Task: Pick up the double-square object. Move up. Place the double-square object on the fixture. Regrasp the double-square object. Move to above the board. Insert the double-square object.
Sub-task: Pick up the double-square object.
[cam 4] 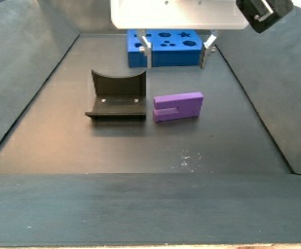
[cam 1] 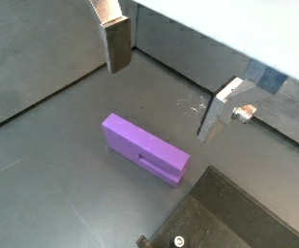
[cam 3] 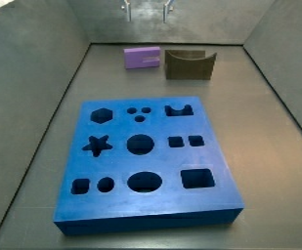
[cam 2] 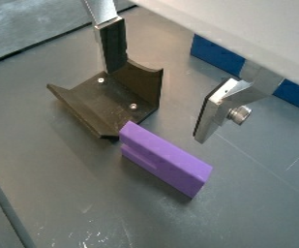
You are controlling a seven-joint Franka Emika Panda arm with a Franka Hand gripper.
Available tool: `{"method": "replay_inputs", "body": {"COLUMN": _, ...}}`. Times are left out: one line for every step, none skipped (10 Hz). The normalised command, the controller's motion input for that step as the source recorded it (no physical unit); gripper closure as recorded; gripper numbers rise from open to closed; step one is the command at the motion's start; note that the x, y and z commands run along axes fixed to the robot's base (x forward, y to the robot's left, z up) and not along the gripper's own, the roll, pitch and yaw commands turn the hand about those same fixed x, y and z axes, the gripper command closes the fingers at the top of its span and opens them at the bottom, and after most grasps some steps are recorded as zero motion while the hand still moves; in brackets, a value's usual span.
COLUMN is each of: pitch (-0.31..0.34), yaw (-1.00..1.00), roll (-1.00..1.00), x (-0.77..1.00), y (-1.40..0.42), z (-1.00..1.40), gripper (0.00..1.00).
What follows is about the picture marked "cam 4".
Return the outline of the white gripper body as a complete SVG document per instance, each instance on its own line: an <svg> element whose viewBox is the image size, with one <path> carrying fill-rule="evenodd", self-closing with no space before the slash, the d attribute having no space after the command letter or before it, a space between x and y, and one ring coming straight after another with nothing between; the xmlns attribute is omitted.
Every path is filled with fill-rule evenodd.
<svg viewBox="0 0 301 249"><path fill-rule="evenodd" d="M234 0L110 0L119 29L244 29Z"/></svg>

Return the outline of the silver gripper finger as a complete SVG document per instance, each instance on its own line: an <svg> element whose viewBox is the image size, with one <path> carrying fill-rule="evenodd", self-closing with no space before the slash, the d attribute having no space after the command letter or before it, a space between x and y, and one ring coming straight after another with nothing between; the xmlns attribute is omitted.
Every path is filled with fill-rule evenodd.
<svg viewBox="0 0 301 249"><path fill-rule="evenodd" d="M139 46L139 50L143 52L145 56L146 56L146 60L147 60L147 68L153 67L153 59L151 59L151 42L149 41L147 37L146 37L146 30L145 29L138 29L137 30L137 38L141 42L141 46Z"/></svg>
<svg viewBox="0 0 301 249"><path fill-rule="evenodd" d="M205 68L206 66L207 57L214 50L217 39L218 39L218 32L215 30L211 30L209 35L206 36L206 39L202 41L202 52L201 52L201 62L199 62L201 68Z"/></svg>

